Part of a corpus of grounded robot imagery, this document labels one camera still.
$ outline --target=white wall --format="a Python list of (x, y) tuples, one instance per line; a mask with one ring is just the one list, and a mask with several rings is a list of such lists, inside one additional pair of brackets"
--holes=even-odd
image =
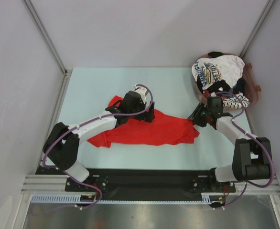
[(1, 0), (0, 203), (12, 196), (14, 208), (35, 170), (61, 81), (22, 1)]
[(268, 17), (246, 59), (261, 86), (259, 101), (249, 113), (256, 131), (271, 141), (280, 182), (280, 1)]
[(67, 68), (183, 66), (239, 54), (267, 0), (32, 0)]

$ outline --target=red cloth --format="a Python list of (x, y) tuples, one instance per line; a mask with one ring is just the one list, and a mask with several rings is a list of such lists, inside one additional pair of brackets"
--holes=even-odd
[[(109, 103), (113, 105), (122, 98), (115, 96)], [(111, 143), (146, 144), (160, 146), (164, 144), (177, 145), (179, 143), (194, 143), (199, 132), (193, 127), (190, 120), (165, 115), (154, 110), (155, 118), (151, 123), (130, 118), (127, 123), (102, 132), (88, 142), (96, 147), (110, 148)]]

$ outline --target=white t-shirt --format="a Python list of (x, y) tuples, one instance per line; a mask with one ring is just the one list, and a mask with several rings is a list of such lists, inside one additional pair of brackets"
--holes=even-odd
[(195, 81), (199, 77), (203, 90), (221, 80), (225, 80), (233, 88), (242, 77), (244, 66), (243, 60), (233, 55), (201, 58), (192, 66), (192, 74)]

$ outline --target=fabric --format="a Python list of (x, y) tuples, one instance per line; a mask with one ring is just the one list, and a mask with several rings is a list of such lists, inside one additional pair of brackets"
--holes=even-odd
[[(236, 94), (236, 96), (242, 101), (244, 107), (248, 107), (250, 105), (249, 100), (242, 94)], [(223, 100), (223, 104), (226, 107), (231, 107), (231, 108), (242, 108), (241, 103), (236, 97), (231, 97)]]
[(208, 90), (204, 90), (203, 96), (205, 96), (206, 98), (210, 96), (210, 93), (208, 92)]
[(246, 80), (241, 78), (237, 81), (233, 93), (235, 94), (242, 93), (243, 95), (245, 95), (245, 87), (246, 87)]
[(208, 53), (209, 58), (216, 58), (219, 56), (223, 56), (224, 54), (222, 52), (210, 52)]
[(201, 81), (199, 79), (197, 79), (196, 85), (197, 85), (197, 88), (199, 89), (199, 91), (201, 93), (203, 93), (203, 85), (202, 85), (202, 83), (201, 83)]
[(195, 81), (199, 78), (203, 90), (215, 82), (225, 80), (232, 88), (242, 77), (245, 64), (241, 58), (233, 55), (223, 55), (216, 58), (201, 58), (192, 66)]
[[(109, 103), (113, 105), (122, 98), (115, 96)], [(155, 118), (151, 123), (130, 118), (127, 123), (90, 139), (88, 142), (96, 147), (111, 147), (111, 143), (146, 144), (160, 146), (164, 144), (177, 145), (179, 143), (194, 143), (199, 132), (190, 120), (165, 115), (154, 110)]]
[(209, 93), (229, 92), (230, 87), (226, 83), (225, 80), (221, 80), (221, 81), (218, 81), (218, 82), (215, 82), (214, 84), (212, 84), (210, 87), (207, 88), (207, 90), (208, 90)]

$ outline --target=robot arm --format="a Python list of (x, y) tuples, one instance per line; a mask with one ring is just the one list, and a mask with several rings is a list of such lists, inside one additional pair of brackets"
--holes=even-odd
[[(235, 146), (233, 163), (226, 167), (212, 169), (217, 182), (247, 181), (270, 177), (269, 160), (253, 138), (267, 149), (271, 157), (270, 141), (265, 137), (248, 134), (251, 138), (237, 129), (232, 122), (232, 115), (223, 112), (223, 102), (220, 97), (208, 97), (207, 105), (200, 103), (188, 119), (201, 127), (210, 124)], [(258, 158), (251, 159), (251, 153), (258, 155)]]
[(99, 116), (73, 125), (57, 123), (43, 146), (45, 157), (48, 156), (59, 170), (83, 182), (89, 176), (89, 172), (77, 160), (79, 145), (99, 133), (125, 124), (131, 117), (152, 122), (155, 118), (154, 102), (151, 101), (148, 111), (145, 111), (147, 93), (146, 87), (136, 85), (134, 91), (126, 93), (122, 101), (107, 107)]

